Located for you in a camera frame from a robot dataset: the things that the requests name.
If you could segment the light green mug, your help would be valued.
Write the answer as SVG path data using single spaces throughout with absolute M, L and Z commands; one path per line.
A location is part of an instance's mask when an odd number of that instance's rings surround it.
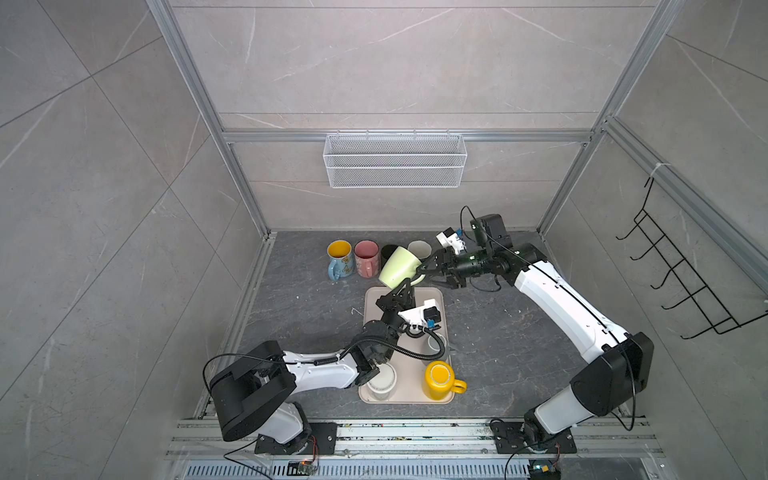
M 390 289 L 395 289 L 404 279 L 409 279 L 412 285 L 417 285 L 425 279 L 423 274 L 416 272 L 421 261 L 404 247 L 398 247 L 385 263 L 378 280 Z

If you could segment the dark green mug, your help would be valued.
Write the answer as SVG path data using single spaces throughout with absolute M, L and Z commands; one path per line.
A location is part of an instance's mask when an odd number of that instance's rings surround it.
M 432 254 L 432 246 L 423 240 L 414 240 L 407 246 L 407 250 L 420 261 L 426 260 Z

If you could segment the black mug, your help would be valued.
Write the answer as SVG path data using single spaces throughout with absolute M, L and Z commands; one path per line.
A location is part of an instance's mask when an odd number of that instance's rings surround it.
M 392 255 L 399 248 L 397 244 L 387 244 L 381 249 L 381 267 L 384 267 Z

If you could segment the pink patterned mug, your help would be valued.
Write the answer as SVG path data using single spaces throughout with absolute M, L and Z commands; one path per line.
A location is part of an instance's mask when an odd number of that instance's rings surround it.
M 380 271 L 380 249 L 371 240 L 362 240 L 354 247 L 356 271 L 362 278 L 373 278 Z

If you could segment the blue mug yellow inside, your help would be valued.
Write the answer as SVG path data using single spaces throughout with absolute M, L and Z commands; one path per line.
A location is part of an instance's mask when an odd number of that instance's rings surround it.
M 346 278 L 355 272 L 355 260 L 352 246 L 345 240 L 336 240 L 327 248 L 330 259 L 328 276 L 332 282 Z

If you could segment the grey mug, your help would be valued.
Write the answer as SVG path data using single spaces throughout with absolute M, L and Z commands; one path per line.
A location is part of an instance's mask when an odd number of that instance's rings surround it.
M 425 340 L 426 340 L 425 353 L 437 354 L 440 351 L 439 343 L 441 343 L 443 345 L 443 355 L 439 358 L 439 360 L 449 363 L 452 349 L 449 345 L 448 339 L 440 333 L 436 333 L 435 336 L 438 338 L 438 340 L 436 340 L 434 337 L 430 336 L 429 334 L 425 335 Z

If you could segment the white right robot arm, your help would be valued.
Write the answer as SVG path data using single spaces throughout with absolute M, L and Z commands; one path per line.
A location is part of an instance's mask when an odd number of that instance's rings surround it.
M 417 268 L 417 276 L 436 277 L 453 289 L 485 274 L 503 278 L 550 317 L 587 363 L 567 387 L 525 414 L 521 433 L 526 445 L 543 448 L 571 426 L 616 414 L 620 405 L 635 402 L 648 384 L 654 352 L 650 338 L 628 333 L 595 309 L 536 246 L 514 245 L 500 215 L 475 218 L 470 229 L 475 250 L 467 250 L 458 234 L 447 229 L 438 237 L 441 249 Z

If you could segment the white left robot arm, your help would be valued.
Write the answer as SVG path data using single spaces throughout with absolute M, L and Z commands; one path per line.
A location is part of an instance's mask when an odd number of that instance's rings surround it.
M 254 432 L 287 444 L 304 434 L 308 424 L 289 398 L 320 389 L 362 386 L 381 374 L 393 354 L 417 357 L 398 345 L 408 330 L 400 314 L 416 306 L 409 279 L 377 300 L 378 320 L 366 322 L 359 334 L 340 351 L 297 354 L 283 350 L 276 341 L 265 341 L 206 381 L 226 442 Z

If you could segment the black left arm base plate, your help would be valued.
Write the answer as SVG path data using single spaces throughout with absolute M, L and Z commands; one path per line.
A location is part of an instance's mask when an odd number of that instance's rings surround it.
M 311 422 L 309 427 L 285 444 L 271 437 L 259 435 L 254 446 L 255 454 L 269 455 L 333 455 L 337 443 L 339 425 L 334 422 Z

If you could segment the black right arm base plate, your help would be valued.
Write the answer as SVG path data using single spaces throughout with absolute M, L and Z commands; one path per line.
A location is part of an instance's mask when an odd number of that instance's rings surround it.
M 540 430 L 531 422 L 493 418 L 488 427 L 499 454 L 575 454 L 577 447 L 570 429 L 557 435 Z

